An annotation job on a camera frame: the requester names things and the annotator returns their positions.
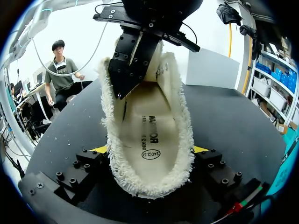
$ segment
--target black bolt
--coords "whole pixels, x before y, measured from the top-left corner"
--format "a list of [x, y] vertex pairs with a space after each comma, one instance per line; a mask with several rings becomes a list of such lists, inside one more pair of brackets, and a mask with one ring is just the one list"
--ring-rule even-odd
[[78, 169], [78, 168], [80, 167], [80, 163], [79, 163], [79, 161], [78, 161], [78, 160], [75, 160], [75, 161], [73, 162], [73, 166], [74, 166], [74, 168]]
[[62, 172], [60, 172], [60, 171], [56, 172], [56, 177], [60, 181], [64, 180], [64, 174]]
[[89, 171], [90, 171], [90, 168], [91, 168], [91, 167], [90, 167], [89, 164], [85, 164], [85, 165], [84, 165], [84, 169], [85, 169], [86, 172], [89, 172]]
[[221, 184], [223, 184], [223, 185], [228, 185], [228, 179], [226, 179], [226, 178], [223, 178], [222, 180], [221, 180]]
[[31, 190], [29, 191], [29, 194], [33, 196], [33, 195], [36, 194], [36, 191], [35, 191], [34, 189], [31, 189]]
[[70, 184], [74, 188], [78, 185], [78, 181], [75, 178], [70, 179]]
[[225, 161], [224, 161], [224, 160], [221, 160], [221, 161], [220, 161], [220, 166], [221, 166], [221, 167], [224, 167], [224, 166], [225, 166]]
[[37, 188], [42, 189], [43, 188], [43, 183], [37, 183]]
[[235, 176], [234, 176], [234, 181], [239, 181], [242, 178], [242, 173], [241, 172], [236, 172]]

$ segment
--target size label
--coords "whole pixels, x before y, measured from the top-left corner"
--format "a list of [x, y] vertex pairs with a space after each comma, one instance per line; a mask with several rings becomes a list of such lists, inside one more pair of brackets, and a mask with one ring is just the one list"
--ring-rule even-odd
[[142, 157], [146, 160], [154, 160], [161, 155], [159, 150], [149, 149], [142, 153]]

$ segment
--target storage shelf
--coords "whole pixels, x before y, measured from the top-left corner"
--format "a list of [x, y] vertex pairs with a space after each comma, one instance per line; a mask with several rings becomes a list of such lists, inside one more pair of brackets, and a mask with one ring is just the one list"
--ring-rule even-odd
[[270, 101], [269, 98], [265, 97], [264, 95], [262, 95], [259, 91], [257, 91], [255, 88], [253, 88], [251, 86], [251, 89], [256, 92], [258, 95], [260, 95], [264, 100], [266, 100], [278, 113], [279, 115], [284, 119], [286, 120], [286, 116]]
[[261, 73], [263, 76], [266, 76], [267, 78], [272, 79], [274, 82], [276, 82], [278, 85], [280, 85], [285, 91], [287, 91], [290, 94], [290, 96], [294, 97], [294, 93], [292, 93], [292, 91], [289, 90], [288, 87], [283, 85], [280, 81], [275, 79], [272, 75], [269, 75], [268, 73], [266, 73], [258, 68], [254, 68], [254, 69], [255, 69], [255, 71], [258, 71], [259, 73]]
[[274, 54], [268, 53], [267, 51], [262, 50], [261, 51], [262, 56], [264, 56], [265, 58], [273, 61], [276, 64], [279, 64], [280, 66], [287, 68], [287, 69], [292, 69], [293, 71], [295, 71], [296, 73], [298, 73], [297, 69], [294, 66], [291, 66], [288, 62], [286, 62], [285, 60], [277, 57]]

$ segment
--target white storage box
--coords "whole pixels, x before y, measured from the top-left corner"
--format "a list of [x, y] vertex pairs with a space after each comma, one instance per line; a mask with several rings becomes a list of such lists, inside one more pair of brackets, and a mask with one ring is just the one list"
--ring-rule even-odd
[[299, 108], [298, 107], [296, 107], [296, 109], [295, 109], [293, 123], [295, 123], [295, 125], [299, 125]]
[[270, 86], [257, 77], [254, 77], [253, 88], [263, 96], [268, 97]]
[[270, 93], [270, 101], [279, 109], [282, 111], [286, 99], [283, 98], [275, 89], [271, 88], [271, 93]]

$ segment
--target white cable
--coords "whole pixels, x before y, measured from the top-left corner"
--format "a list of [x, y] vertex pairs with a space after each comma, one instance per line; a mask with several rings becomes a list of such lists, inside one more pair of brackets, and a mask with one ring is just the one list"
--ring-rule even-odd
[[46, 65], [44, 65], [44, 63], [42, 62], [42, 60], [41, 60], [41, 58], [40, 58], [40, 56], [39, 56], [39, 54], [38, 54], [38, 52], [37, 52], [36, 43], [34, 42], [34, 39], [32, 38], [32, 42], [33, 42], [33, 44], [34, 44], [34, 48], [36, 49], [36, 54], [37, 54], [37, 56], [38, 56], [39, 61], [41, 62], [41, 64], [43, 65], [43, 67], [47, 70], [47, 72], [49, 72], [50, 74], [52, 74], [52, 75], [54, 75], [54, 76], [66, 77], [66, 76], [71, 76], [71, 75], [76, 74], [77, 72], [81, 71], [81, 70], [82, 70], [82, 69], [83, 69], [83, 68], [90, 62], [90, 60], [91, 60], [92, 57], [94, 56], [94, 54], [95, 54], [95, 52], [97, 51], [98, 46], [99, 46], [99, 44], [100, 44], [100, 42], [101, 42], [101, 40], [102, 40], [102, 37], [103, 37], [103, 34], [104, 34], [104, 31], [105, 31], [105, 29], [106, 29], [107, 24], [108, 24], [108, 22], [106, 22], [105, 25], [104, 25], [103, 32], [102, 32], [101, 37], [100, 37], [100, 39], [99, 39], [98, 45], [96, 46], [96, 48], [95, 48], [95, 50], [94, 50], [94, 52], [93, 52], [93, 55], [90, 57], [90, 59], [87, 61], [87, 63], [86, 63], [82, 68], [78, 69], [77, 71], [72, 72], [72, 73], [69, 73], [69, 74], [57, 74], [57, 73], [55, 73], [55, 72], [49, 70], [49, 69], [46, 67]]

